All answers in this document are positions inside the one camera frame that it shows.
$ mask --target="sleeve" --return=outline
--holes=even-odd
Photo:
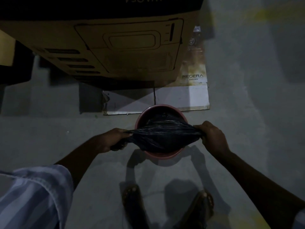
[[[296,215],[292,229],[305,229],[305,209]]]
[[[14,178],[0,198],[0,229],[64,229],[72,204],[73,181],[61,165],[22,168],[0,175]]]

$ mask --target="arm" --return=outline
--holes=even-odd
[[[195,126],[206,133],[206,149],[232,174],[271,229],[291,228],[305,202],[232,153],[221,130],[208,121]]]
[[[124,129],[114,128],[104,134],[94,136],[55,163],[66,167],[70,171],[74,189],[76,189],[86,170],[99,153],[110,151],[111,146],[130,136],[124,131]]]

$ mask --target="hand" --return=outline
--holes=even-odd
[[[202,143],[214,157],[230,152],[224,133],[211,122],[204,121],[203,124],[194,127],[206,134],[206,137],[202,137]]]
[[[114,128],[101,135],[93,137],[98,145],[100,153],[106,153],[110,151],[110,147],[118,143],[121,139],[130,137],[132,134],[124,133],[125,129]]]

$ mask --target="person's right hand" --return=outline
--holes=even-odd
[[[202,143],[214,157],[230,152],[224,133],[211,122],[204,121],[201,125],[194,125],[194,127],[206,134],[202,137]]]

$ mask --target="person's left hand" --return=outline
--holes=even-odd
[[[94,137],[98,145],[100,153],[106,153],[110,151],[110,147],[118,143],[121,139],[130,137],[132,134],[124,133],[125,129],[114,128],[108,132]]]

